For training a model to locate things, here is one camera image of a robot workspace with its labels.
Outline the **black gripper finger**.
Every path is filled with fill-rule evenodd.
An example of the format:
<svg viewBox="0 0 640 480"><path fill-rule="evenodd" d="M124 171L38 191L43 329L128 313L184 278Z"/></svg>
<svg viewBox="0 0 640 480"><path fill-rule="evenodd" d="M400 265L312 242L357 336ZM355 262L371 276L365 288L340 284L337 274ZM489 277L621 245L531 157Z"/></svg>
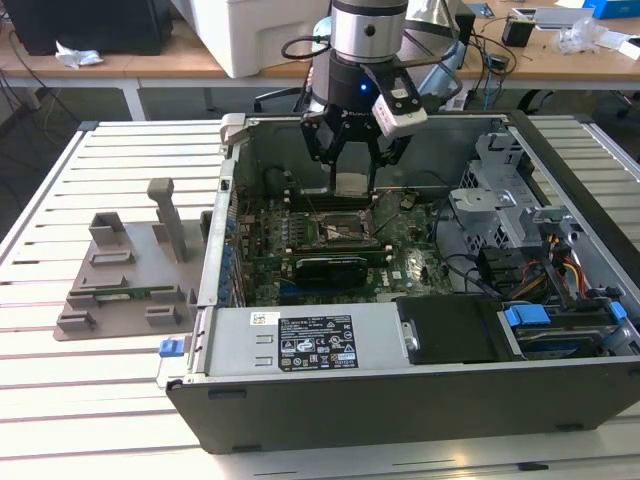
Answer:
<svg viewBox="0 0 640 480"><path fill-rule="evenodd" d="M330 133L327 145L321 141L323 127L327 127ZM300 128L311 160L328 168L329 190L334 192L337 182L337 161L342 151L342 128L335 133L323 115L303 115Z"/></svg>
<svg viewBox="0 0 640 480"><path fill-rule="evenodd" d="M372 139L367 142L370 157L367 183L369 194L372 194L374 191L377 171L390 165L396 165L408 148L412 138L412 135L397 137L392 140L389 147L384 151L380 149L377 139Z"/></svg>

